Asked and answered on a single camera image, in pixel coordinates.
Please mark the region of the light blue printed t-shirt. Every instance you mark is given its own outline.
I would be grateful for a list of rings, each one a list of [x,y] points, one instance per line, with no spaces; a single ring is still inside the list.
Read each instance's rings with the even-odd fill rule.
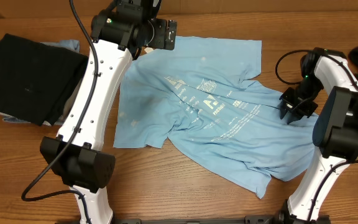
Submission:
[[[116,148],[184,155],[263,197],[272,178],[289,181],[310,165],[317,116],[287,123],[280,92],[257,81],[262,42],[178,37],[173,50],[135,60],[119,94]]]

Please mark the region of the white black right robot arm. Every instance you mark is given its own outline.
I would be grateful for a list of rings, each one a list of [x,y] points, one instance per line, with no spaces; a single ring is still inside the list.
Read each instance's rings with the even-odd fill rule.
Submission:
[[[358,164],[358,81],[339,51],[304,50],[303,79],[289,83],[280,97],[280,117],[288,123],[310,118],[321,90],[328,94],[314,125],[313,158],[300,185],[267,223],[330,223],[319,211],[338,177]]]

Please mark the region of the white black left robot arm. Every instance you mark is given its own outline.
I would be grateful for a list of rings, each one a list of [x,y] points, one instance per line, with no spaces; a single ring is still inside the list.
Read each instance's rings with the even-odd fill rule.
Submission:
[[[102,152],[119,85],[143,47],[173,50],[177,22],[157,18],[160,1],[113,1],[94,16],[89,59],[78,94],[55,138],[40,152],[47,169],[62,178],[80,209],[80,223],[112,223],[107,184],[115,157]]]

